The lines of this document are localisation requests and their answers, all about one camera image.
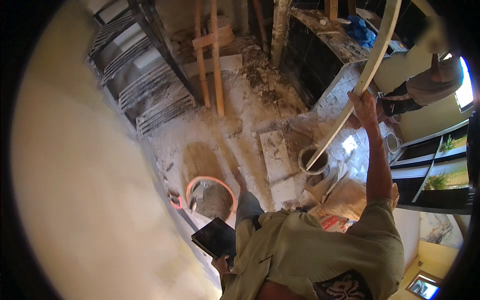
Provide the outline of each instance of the yellow wall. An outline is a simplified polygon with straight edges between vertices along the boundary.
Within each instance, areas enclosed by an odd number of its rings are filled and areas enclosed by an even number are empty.
[[[426,15],[434,13],[425,0],[416,0],[414,3]],[[414,46],[407,55],[395,55],[382,62],[373,79],[380,91],[390,93],[407,78],[429,69],[431,63],[432,55]],[[452,94],[422,109],[404,113],[399,123],[404,137],[403,142],[413,141],[454,126],[468,119],[471,112],[472,109],[469,109],[461,113],[455,95]]]
[[[181,239],[140,145],[85,64],[94,22],[67,1],[31,57],[12,176],[32,249],[63,299],[218,299]]]
[[[418,300],[419,298],[405,290],[418,272],[424,271],[435,277],[444,278],[458,254],[458,249],[421,240],[419,254],[405,272],[400,290],[392,300]]]

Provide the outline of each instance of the cement bag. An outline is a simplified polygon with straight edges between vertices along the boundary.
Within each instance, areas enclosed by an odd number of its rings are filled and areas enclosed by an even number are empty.
[[[399,199],[396,183],[392,186],[393,207]],[[342,178],[331,191],[322,209],[328,215],[342,216],[358,221],[367,206],[367,194],[364,184],[349,177]]]

